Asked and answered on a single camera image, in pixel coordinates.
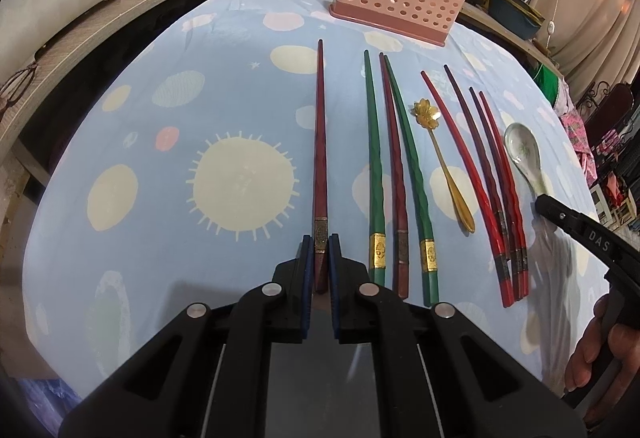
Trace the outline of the beige hanging curtain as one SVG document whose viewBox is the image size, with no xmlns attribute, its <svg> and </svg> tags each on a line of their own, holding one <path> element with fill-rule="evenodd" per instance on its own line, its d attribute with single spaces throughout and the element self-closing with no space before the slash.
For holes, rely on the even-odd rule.
<svg viewBox="0 0 640 438">
<path fill-rule="evenodd" d="M 639 70 L 639 0 L 530 0 L 554 23 L 542 32 L 577 102 L 591 83 L 630 83 Z"/>
</svg>

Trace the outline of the dark red chopstick gold band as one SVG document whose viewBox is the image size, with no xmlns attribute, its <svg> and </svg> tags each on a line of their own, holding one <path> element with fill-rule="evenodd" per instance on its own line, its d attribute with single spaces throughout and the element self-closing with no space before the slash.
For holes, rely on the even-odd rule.
<svg viewBox="0 0 640 438">
<path fill-rule="evenodd" d="M 326 184 L 326 111 L 324 111 L 323 41 L 317 46 L 316 120 L 314 120 L 314 291 L 326 293 L 328 279 L 324 253 L 328 241 L 328 185 Z"/>
</svg>

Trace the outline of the dark purple-red chopstick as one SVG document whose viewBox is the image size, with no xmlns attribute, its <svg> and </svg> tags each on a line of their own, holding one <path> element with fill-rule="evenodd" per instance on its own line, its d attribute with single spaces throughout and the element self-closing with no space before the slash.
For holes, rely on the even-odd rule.
<svg viewBox="0 0 640 438">
<path fill-rule="evenodd" d="M 485 225 L 490 236 L 491 250 L 495 251 L 496 271 L 498 273 L 502 305 L 504 307 L 510 307 L 515 303 L 516 295 L 514 293 L 514 283 L 509 269 L 509 232 L 508 229 L 506 229 L 506 221 L 504 220 L 502 204 L 498 197 L 494 173 L 492 172 L 491 164 L 487 157 L 483 139 L 480 137 L 480 132 L 478 132 L 474 117 L 472 116 L 471 110 L 464 99 L 460 86 L 449 67 L 444 65 L 444 69 L 451 86 L 458 97 L 466 124 L 468 125 L 473 139 L 476 153 L 480 159 L 480 167 L 483 171 L 485 183 L 482 190 L 485 192 L 487 197 L 487 205 L 490 210 L 491 219 L 491 223 L 486 221 Z"/>
</svg>

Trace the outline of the green chopstick gold band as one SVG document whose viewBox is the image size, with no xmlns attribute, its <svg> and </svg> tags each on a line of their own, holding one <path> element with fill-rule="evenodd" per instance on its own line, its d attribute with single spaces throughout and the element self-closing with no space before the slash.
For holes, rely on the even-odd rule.
<svg viewBox="0 0 640 438">
<path fill-rule="evenodd" d="M 428 200 L 424 190 L 424 179 L 420 168 L 420 159 L 416 150 L 408 113 L 402 102 L 401 91 L 396 80 L 390 58 L 383 55 L 383 67 L 390 80 L 390 90 L 394 99 L 402 141 L 405 145 L 409 176 L 411 181 L 414 211 L 416 212 L 416 228 L 419 236 L 420 263 L 422 270 L 423 304 L 431 307 L 439 302 L 438 266 L 434 231 L 428 211 Z"/>
<path fill-rule="evenodd" d="M 366 81 L 369 148 L 369 273 L 371 280 L 384 287 L 386 280 L 386 221 L 384 213 L 383 166 L 378 127 L 378 107 L 369 50 L 363 52 Z"/>
</svg>

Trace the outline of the gold flower-shaped spoon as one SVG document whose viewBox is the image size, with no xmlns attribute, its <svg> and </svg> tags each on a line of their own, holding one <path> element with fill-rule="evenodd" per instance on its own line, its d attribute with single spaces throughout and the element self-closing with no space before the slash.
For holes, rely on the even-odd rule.
<svg viewBox="0 0 640 438">
<path fill-rule="evenodd" d="M 431 102 L 426 98 L 422 98 L 418 102 L 415 102 L 411 108 L 411 113 L 413 117 L 416 118 L 416 122 L 418 122 L 420 126 L 425 128 L 428 135 L 430 135 L 437 160 L 440 164 L 440 168 L 442 169 L 442 174 L 444 174 L 446 180 L 446 184 L 452 201 L 452 206 L 454 207 L 454 213 L 456 214 L 459 224 L 465 232 L 474 233 L 475 221 L 473 215 L 469 209 L 468 203 L 466 203 L 465 198 L 463 198 L 463 195 L 458 188 L 454 177 L 452 177 L 448 169 L 447 163 L 444 156 L 442 155 L 442 151 L 440 150 L 439 143 L 435 136 L 435 129 L 438 128 L 438 120 L 442 116 L 442 113 L 440 113 L 438 108 L 432 105 Z"/>
</svg>

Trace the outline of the dark red chopstick pair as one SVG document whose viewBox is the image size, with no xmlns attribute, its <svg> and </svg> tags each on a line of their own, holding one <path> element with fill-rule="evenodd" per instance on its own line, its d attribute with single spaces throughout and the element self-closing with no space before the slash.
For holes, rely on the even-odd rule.
<svg viewBox="0 0 640 438">
<path fill-rule="evenodd" d="M 518 291 L 518 279 L 516 279 L 516 274 L 520 271 L 520 258 L 518 258 L 518 253 L 515 250 L 515 240 L 514 233 L 512 231 L 512 218 L 511 212 L 509 210 L 509 198 L 506 196 L 508 191 L 506 190 L 506 182 L 504 181 L 504 177 L 502 175 L 501 169 L 501 160 L 500 155 L 498 154 L 496 142 L 494 139 L 494 134 L 492 134 L 491 127 L 489 125 L 488 119 L 486 117 L 486 112 L 484 110 L 482 101 L 480 100 L 480 95 L 476 94 L 476 91 L 473 90 L 472 87 L 469 88 L 470 94 L 472 96 L 474 105 L 478 112 L 478 117 L 480 118 L 480 122 L 483 123 L 483 127 L 485 130 L 485 135 L 488 141 L 488 145 L 491 151 L 492 158 L 494 159 L 494 164 L 500 184 L 501 191 L 501 204 L 502 204 L 502 213 L 504 218 L 503 223 L 503 241 L 506 243 L 506 248 L 508 249 L 508 255 L 511 258 L 511 279 L 513 284 L 513 293 L 514 297 L 517 301 L 524 299 L 521 297 L 520 292 Z"/>
</svg>

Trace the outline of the eyeglasses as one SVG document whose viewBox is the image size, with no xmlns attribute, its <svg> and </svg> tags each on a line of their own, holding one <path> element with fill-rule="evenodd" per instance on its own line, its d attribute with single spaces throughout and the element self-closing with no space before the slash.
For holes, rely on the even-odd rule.
<svg viewBox="0 0 640 438">
<path fill-rule="evenodd" d="M 24 96 L 27 88 L 35 79 L 38 62 L 32 61 L 25 68 L 16 71 L 1 85 L 0 113 L 4 114 Z"/>
</svg>

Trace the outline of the bright red chopstick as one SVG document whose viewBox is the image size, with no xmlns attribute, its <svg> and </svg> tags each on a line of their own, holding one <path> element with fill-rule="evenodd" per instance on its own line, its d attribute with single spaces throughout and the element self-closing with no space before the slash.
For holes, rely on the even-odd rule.
<svg viewBox="0 0 640 438">
<path fill-rule="evenodd" d="M 437 108 L 442 117 L 444 118 L 449 132 L 454 139 L 454 143 L 461 155 L 466 172 L 468 172 L 470 182 L 475 193 L 478 206 L 480 207 L 480 213 L 482 213 L 485 228 L 488 234 L 489 244 L 491 248 L 492 257 L 494 258 L 495 269 L 498 278 L 500 296 L 502 306 L 508 308 L 515 302 L 513 293 L 512 281 L 509 273 L 509 267 L 506 265 L 506 249 L 502 241 L 500 230 L 498 229 L 497 222 L 492 213 L 488 195 L 485 191 L 483 180 L 480 179 L 480 174 L 477 172 L 475 163 L 471 157 L 470 151 L 466 146 L 466 143 L 460 134 L 459 128 L 457 128 L 454 118 L 445 105 L 445 102 L 440 97 L 439 92 L 436 90 L 432 80 L 428 77 L 427 73 L 422 70 L 421 76 L 425 82 L 427 88 L 430 90 L 433 98 L 435 99 Z"/>
</svg>

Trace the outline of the pink floral garment pile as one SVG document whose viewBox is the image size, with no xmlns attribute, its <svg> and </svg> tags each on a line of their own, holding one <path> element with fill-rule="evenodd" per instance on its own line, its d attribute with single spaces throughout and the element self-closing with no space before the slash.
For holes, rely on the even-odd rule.
<svg viewBox="0 0 640 438">
<path fill-rule="evenodd" d="M 558 94 L 554 102 L 553 110 L 559 117 L 570 143 L 576 153 L 578 166 L 588 186 L 592 186 L 598 178 L 596 161 L 594 161 L 586 128 L 582 117 L 578 113 L 573 100 L 570 98 L 570 87 L 564 79 L 558 82 Z"/>
</svg>

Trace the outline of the blue yellow stacked bowls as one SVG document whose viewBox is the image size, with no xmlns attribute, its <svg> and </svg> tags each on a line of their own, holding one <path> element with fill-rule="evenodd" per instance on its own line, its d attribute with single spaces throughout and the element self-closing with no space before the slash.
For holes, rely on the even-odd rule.
<svg viewBox="0 0 640 438">
<path fill-rule="evenodd" d="M 544 17 L 523 0 L 488 0 L 488 15 L 524 41 L 532 40 Z"/>
</svg>

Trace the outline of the blue planet-pattern tablecloth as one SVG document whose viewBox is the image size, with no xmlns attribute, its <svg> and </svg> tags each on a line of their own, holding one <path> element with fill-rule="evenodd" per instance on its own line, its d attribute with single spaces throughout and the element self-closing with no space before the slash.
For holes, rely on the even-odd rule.
<svg viewBox="0 0 640 438">
<path fill-rule="evenodd" d="M 92 392 L 194 299 L 235 301 L 312 224 L 314 95 L 326 76 L 329 229 L 369 254 L 366 91 L 390 59 L 406 107 L 472 94 L 526 125 L 547 190 L 593 215 L 570 139 L 518 61 L 455 26 L 435 46 L 331 16 L 332 0 L 209 0 L 107 88 L 64 151 L 32 225 L 27 331 L 78 395 Z"/>
</svg>

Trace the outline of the white ceramic spoon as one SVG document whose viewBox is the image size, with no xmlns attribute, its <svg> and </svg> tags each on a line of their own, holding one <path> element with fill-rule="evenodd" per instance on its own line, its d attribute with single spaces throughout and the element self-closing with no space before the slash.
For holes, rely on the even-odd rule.
<svg viewBox="0 0 640 438">
<path fill-rule="evenodd" d="M 503 135 L 504 146 L 515 167 L 527 180 L 534 195 L 546 195 L 540 152 L 533 132 L 521 123 L 511 123 Z"/>
</svg>

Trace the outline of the green cloth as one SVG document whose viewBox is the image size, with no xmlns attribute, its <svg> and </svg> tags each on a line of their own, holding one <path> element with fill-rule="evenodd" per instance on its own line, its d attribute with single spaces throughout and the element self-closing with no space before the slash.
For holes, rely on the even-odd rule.
<svg viewBox="0 0 640 438">
<path fill-rule="evenodd" d="M 559 76 L 543 64 L 540 64 L 536 70 L 533 70 L 532 79 L 544 95 L 544 98 L 554 107 L 555 102 L 564 90 L 564 79 L 559 78 Z"/>
</svg>

